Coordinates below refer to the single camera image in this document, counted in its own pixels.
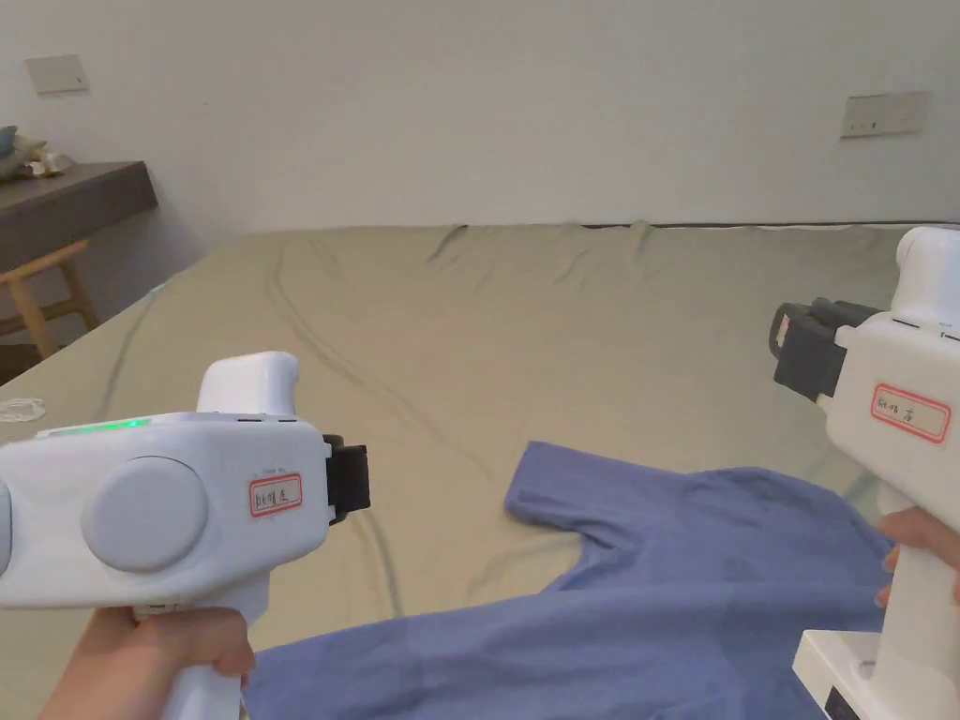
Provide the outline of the person's right hand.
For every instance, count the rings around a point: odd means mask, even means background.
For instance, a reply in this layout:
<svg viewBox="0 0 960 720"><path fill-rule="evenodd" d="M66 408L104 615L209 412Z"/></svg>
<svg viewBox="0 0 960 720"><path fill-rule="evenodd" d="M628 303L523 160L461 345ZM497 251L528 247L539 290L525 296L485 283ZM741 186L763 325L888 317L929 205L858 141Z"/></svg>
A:
<svg viewBox="0 0 960 720"><path fill-rule="evenodd" d="M921 508L912 507L884 516L880 531L894 541L892 551L882 563L885 572L892 574L907 548L929 551L947 564L954 573L952 599L959 605L959 534Z"/></svg>

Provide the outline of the person's left hand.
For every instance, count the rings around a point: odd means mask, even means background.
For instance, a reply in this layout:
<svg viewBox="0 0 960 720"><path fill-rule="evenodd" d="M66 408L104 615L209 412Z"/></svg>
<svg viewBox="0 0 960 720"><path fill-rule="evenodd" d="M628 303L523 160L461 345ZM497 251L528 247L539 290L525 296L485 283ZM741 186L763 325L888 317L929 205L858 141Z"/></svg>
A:
<svg viewBox="0 0 960 720"><path fill-rule="evenodd" d="M125 607L93 612L41 719L159 719L189 668L244 683L255 668L236 610L196 608L137 622Z"/></svg>

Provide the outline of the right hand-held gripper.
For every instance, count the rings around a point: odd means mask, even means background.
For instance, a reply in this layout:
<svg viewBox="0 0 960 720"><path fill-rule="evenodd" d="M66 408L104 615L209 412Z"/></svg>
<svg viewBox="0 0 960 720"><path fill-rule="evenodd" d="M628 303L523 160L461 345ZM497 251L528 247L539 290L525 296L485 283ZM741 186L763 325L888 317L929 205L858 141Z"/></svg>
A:
<svg viewBox="0 0 960 720"><path fill-rule="evenodd" d="M817 398L832 443L878 480L890 515L922 511L959 527L959 234L918 227L899 241L888 310L842 326L834 389ZM775 383L824 392L827 327L809 306L774 312ZM806 630L796 675L827 719L955 719L959 715L958 573L918 542L899 543L877 632Z"/></svg>

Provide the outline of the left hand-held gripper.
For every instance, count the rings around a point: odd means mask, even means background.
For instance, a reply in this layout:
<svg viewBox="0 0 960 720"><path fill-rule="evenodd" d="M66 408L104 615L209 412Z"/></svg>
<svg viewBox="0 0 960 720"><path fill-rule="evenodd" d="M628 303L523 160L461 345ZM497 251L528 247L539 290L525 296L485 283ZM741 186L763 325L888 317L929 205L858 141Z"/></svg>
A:
<svg viewBox="0 0 960 720"><path fill-rule="evenodd" d="M45 719L109 716L134 674L119 644L137 622L225 608L252 625L271 572L370 506L368 451L299 416L297 359L221 359L192 412L52 428L1 451L1 606L117 608Z"/></svg>

